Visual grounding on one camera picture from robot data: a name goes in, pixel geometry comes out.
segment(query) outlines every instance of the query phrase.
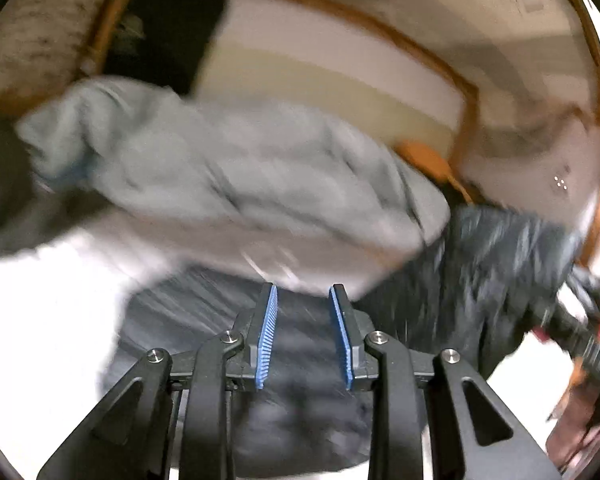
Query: silver bolt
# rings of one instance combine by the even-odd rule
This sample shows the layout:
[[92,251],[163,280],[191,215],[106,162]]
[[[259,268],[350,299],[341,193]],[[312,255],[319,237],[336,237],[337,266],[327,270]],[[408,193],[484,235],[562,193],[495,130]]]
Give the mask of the silver bolt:
[[441,355],[442,358],[450,365],[454,365],[460,360],[460,354],[453,348],[444,349]]
[[149,362],[159,363],[164,359],[164,350],[153,348],[146,353],[146,358],[149,359]]
[[220,336],[220,341],[227,344],[235,343],[236,341],[238,341],[238,339],[240,339],[240,334],[238,334],[237,332],[233,332],[232,330],[225,330]]
[[374,345],[383,345],[387,341],[389,341],[389,336],[384,332],[380,332],[379,330],[374,330],[373,332],[369,332],[366,335],[366,338],[369,339],[369,342]]

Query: gray cloth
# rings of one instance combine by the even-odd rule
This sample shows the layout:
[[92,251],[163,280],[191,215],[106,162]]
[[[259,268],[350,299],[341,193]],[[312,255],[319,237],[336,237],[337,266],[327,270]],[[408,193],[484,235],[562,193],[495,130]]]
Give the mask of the gray cloth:
[[435,239],[449,216],[442,194],[389,149],[298,104],[183,100],[108,77],[73,86],[17,131],[46,181],[86,172],[113,203],[145,214],[404,250]]

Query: white surface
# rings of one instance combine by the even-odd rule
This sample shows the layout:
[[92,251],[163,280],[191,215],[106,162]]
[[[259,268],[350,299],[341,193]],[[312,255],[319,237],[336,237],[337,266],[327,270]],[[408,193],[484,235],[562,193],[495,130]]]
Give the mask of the white surface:
[[[246,276],[261,273],[296,290],[326,291],[341,282],[356,298],[402,257],[334,240],[227,224],[184,228],[113,211],[51,246],[0,260],[0,448],[25,480],[37,476],[99,400],[98,380],[114,351],[126,300],[185,260]],[[490,379],[541,444],[569,363],[552,345],[528,336]],[[362,480],[366,467],[340,476]]]
[[358,79],[458,130],[464,96],[405,51],[324,12],[284,0],[229,0],[216,35]]

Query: mattress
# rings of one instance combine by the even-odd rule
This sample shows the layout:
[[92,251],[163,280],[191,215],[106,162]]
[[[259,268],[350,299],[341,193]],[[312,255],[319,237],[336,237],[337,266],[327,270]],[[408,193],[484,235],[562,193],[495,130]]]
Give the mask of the mattress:
[[[303,292],[341,282],[355,299],[410,256],[110,210],[36,251],[0,259],[0,384],[7,386],[0,387],[0,448],[25,480],[34,479],[99,400],[128,298],[187,262]],[[542,446],[570,371],[567,355],[528,336],[490,384]],[[366,478],[366,465],[337,475]]]

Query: white panel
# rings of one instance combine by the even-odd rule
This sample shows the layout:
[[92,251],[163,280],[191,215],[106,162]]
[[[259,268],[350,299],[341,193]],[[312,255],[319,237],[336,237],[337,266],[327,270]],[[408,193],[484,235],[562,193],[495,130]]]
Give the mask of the white panel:
[[219,31],[231,40],[333,70],[457,130],[464,96],[405,51],[343,20],[283,0],[229,0]]

